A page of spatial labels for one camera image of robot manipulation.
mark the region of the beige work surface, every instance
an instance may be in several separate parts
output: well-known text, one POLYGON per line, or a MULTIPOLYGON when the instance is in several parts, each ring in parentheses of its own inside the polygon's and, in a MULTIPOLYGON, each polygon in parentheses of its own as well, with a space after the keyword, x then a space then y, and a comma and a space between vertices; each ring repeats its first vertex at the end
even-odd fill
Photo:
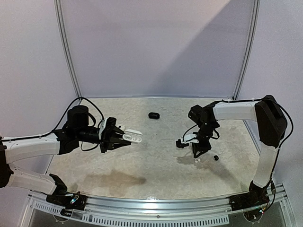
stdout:
MULTIPOLYGON (((199 160, 191 147, 176 148, 175 141, 194 125, 190 107, 207 105, 205 98, 103 98, 91 99, 105 117, 143 133, 141 144, 105 154, 99 147, 55 156, 48 173, 56 174, 69 191, 119 198, 192 199, 243 192, 257 169, 259 155, 241 120, 219 121, 220 138, 210 140, 212 150, 199 160), (158 112, 159 120, 148 118, 158 112)), ((86 101, 99 121, 97 111, 86 101)), ((83 144, 90 148, 92 144, 83 144)))

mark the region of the gray wall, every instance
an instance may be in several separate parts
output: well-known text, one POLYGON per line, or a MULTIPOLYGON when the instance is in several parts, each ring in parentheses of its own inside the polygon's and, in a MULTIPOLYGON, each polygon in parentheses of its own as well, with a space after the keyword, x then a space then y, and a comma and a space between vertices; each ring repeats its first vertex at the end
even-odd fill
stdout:
MULTIPOLYGON (((290 113, 294 134, 285 142, 275 178, 283 182, 298 226, 303 226, 303 4, 261 1, 240 99, 272 94, 290 113)), ((258 130, 250 123, 256 136, 258 130)))
POLYGON ((64 0, 84 96, 233 95, 254 0, 64 0))
MULTIPOLYGON (((25 136, 51 130, 76 97, 52 0, 0 1, 0 132, 25 136)), ((18 164, 44 172, 50 157, 18 164)), ((0 189, 0 225, 16 227, 28 190, 0 189)))

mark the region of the black oval object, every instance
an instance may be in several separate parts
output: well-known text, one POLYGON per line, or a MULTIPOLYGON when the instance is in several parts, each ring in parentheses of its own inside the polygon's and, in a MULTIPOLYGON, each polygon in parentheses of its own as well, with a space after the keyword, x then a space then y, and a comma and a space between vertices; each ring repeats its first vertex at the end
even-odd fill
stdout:
POLYGON ((154 113, 154 112, 150 112, 148 114, 148 117, 151 118, 151 119, 159 119, 160 118, 160 114, 154 113))

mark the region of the white wall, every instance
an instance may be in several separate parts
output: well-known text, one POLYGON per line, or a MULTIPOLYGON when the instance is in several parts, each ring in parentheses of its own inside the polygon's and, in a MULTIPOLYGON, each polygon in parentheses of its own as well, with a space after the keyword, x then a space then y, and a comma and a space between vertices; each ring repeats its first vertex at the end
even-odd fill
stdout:
MULTIPOLYGON (((298 226, 303 226, 303 4, 261 1, 257 30, 239 99, 272 94, 290 113, 294 134, 285 142, 275 177, 283 182, 298 226)), ((255 134, 258 130, 250 123, 255 134)))
MULTIPOLYGON (((51 130, 76 97, 52 0, 0 1, 0 132, 25 136, 51 130)), ((19 162, 43 172, 50 157, 19 162)), ((28 190, 0 189, 0 225, 16 227, 28 190)))
POLYGON ((64 0, 84 96, 233 96, 254 0, 64 0))

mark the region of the vertical metal post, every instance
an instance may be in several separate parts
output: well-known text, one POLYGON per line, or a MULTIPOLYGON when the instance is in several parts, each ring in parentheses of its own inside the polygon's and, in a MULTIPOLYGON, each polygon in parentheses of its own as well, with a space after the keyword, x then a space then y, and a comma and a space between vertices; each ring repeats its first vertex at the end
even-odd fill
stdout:
POLYGON ((71 52, 70 52, 70 48, 68 45, 67 36, 66 36, 66 32, 65 32, 61 0, 54 0, 54 4, 55 4, 55 10, 56 10, 56 14, 57 14, 60 37, 61 37, 61 41, 62 41, 65 58, 66 58, 67 67, 70 72, 71 81, 74 86, 77 97, 81 97, 82 94, 81 94, 80 86, 79 86, 78 79, 76 76, 75 68, 74 68, 74 65, 71 60, 71 52))
POLYGON ((242 86, 242 83, 243 83, 243 80, 244 80, 244 75, 245 75, 245 72, 246 72, 246 68, 248 66, 248 61, 249 61, 249 58, 250 58, 253 39, 254 39, 254 35, 255 35, 255 32, 256 32, 259 5, 260 5, 260 0, 255 0, 253 10, 252 10, 252 14, 251 14, 251 19, 250 19, 250 29, 249 29, 249 35, 248 35, 248 39, 247 39, 247 43, 246 43, 246 50, 245 50, 245 55, 244 55, 244 59, 243 59, 243 63, 242 63, 242 68, 241 68, 241 72, 240 72, 240 75, 239 75, 238 82, 236 84, 236 88, 235 88, 233 96, 232 96, 233 99, 235 99, 235 100, 238 99, 238 97, 239 97, 239 93, 240 93, 241 86, 242 86))

